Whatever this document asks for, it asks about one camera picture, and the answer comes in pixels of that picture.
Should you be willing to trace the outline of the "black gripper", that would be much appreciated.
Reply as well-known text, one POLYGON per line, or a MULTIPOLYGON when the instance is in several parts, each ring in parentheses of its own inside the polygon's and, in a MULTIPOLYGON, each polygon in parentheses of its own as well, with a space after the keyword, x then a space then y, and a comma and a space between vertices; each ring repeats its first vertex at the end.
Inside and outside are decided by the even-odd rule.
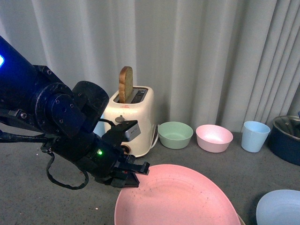
POLYGON ((112 125, 103 136, 84 130, 73 138, 53 136, 42 145, 42 151, 51 156, 47 165, 50 169, 55 154, 71 162, 84 174, 84 185, 89 181, 89 175, 95 181, 115 188, 137 188, 139 180, 135 173, 147 175, 150 164, 135 164, 136 157, 126 154, 122 143, 125 142, 125 131, 136 120, 124 121, 112 125))

